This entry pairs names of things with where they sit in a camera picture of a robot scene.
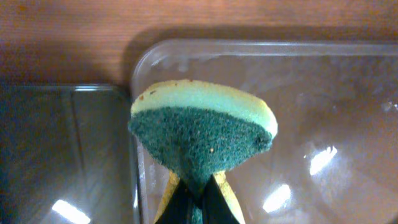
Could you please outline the green yellow sponge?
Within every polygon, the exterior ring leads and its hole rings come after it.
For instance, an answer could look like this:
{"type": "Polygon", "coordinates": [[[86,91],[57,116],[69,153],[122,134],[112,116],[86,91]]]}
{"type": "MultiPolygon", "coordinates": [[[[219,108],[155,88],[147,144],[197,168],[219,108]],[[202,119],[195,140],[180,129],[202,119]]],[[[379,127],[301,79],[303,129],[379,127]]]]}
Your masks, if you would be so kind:
{"type": "Polygon", "coordinates": [[[278,123],[265,101],[244,91],[170,80],[151,85],[135,99],[129,130],[170,172],[155,222],[181,180],[192,195],[192,223],[203,223],[203,193],[213,175],[229,209],[243,223],[226,171],[268,151],[278,123]]]}

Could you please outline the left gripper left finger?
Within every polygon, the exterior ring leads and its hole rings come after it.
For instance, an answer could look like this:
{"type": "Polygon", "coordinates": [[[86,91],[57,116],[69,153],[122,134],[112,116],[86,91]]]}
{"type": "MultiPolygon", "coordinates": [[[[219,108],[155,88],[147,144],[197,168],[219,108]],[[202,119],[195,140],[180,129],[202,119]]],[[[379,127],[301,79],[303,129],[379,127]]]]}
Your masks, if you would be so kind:
{"type": "Polygon", "coordinates": [[[155,224],[191,224],[192,195],[181,180],[155,224]]]}

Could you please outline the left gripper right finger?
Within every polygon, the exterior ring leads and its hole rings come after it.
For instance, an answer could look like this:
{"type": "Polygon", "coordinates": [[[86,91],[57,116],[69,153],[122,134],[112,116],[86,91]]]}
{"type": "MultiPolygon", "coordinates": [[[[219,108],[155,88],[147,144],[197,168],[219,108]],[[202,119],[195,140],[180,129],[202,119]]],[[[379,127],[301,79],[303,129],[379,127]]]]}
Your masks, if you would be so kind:
{"type": "Polygon", "coordinates": [[[212,175],[202,198],[203,224],[239,224],[212,175]]]}

